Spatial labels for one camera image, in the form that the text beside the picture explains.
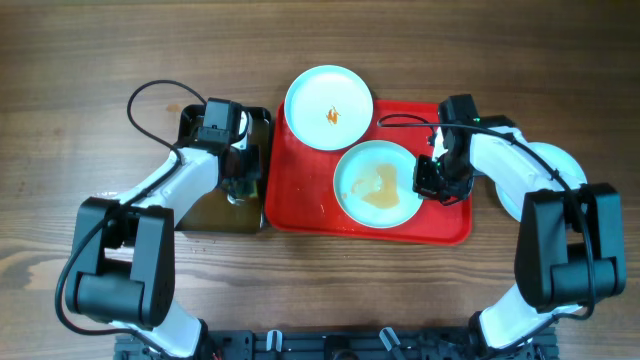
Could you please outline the white plate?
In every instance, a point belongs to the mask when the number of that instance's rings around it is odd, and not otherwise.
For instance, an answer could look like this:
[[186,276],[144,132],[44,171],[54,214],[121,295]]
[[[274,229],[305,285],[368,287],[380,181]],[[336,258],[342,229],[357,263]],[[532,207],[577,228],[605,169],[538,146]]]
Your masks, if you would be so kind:
[[306,70],[284,100],[287,126],[303,144],[335,151],[356,143],[373,117],[373,96],[355,72],[337,65]]
[[387,229],[409,221],[422,206],[413,191],[416,157],[404,147],[370,140],[338,161],[333,187],[340,208],[357,223]]
[[[575,177],[578,180],[578,184],[587,183],[587,177],[583,169],[568,152],[555,145],[543,142],[531,142],[529,147],[541,156],[551,167],[558,168],[566,174]],[[511,198],[498,184],[495,185],[495,190],[498,199],[506,212],[515,220],[520,221],[521,209],[511,200]]]

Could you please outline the green yellow sponge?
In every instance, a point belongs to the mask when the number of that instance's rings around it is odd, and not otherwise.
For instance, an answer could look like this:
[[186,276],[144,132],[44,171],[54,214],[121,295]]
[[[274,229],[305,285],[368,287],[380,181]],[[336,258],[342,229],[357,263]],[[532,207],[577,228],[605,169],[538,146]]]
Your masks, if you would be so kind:
[[259,196],[259,186],[256,181],[237,181],[234,184],[234,195],[236,198],[257,198]]

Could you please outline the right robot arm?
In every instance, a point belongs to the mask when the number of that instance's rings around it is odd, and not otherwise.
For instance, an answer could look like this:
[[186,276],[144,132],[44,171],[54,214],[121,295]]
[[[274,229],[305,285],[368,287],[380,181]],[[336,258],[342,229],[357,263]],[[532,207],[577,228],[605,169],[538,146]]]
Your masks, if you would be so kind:
[[571,179],[509,118],[480,116],[468,94],[440,103],[431,127],[433,152],[417,160],[415,193],[452,205],[484,175],[521,208],[515,284],[470,320],[477,357],[516,352],[560,319],[587,320],[599,301],[624,290],[621,201],[611,185]]

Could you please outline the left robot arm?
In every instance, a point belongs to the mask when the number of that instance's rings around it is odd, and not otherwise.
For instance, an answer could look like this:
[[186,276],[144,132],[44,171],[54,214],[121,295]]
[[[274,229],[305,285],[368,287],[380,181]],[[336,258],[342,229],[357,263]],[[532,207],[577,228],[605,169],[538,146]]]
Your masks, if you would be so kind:
[[175,228],[217,189],[239,201],[258,194],[263,148],[250,138],[271,120],[268,110],[231,100],[189,105],[160,168],[126,193],[85,200],[56,287],[60,322],[89,336],[67,316],[84,315],[160,359],[214,358],[206,323],[174,299]]

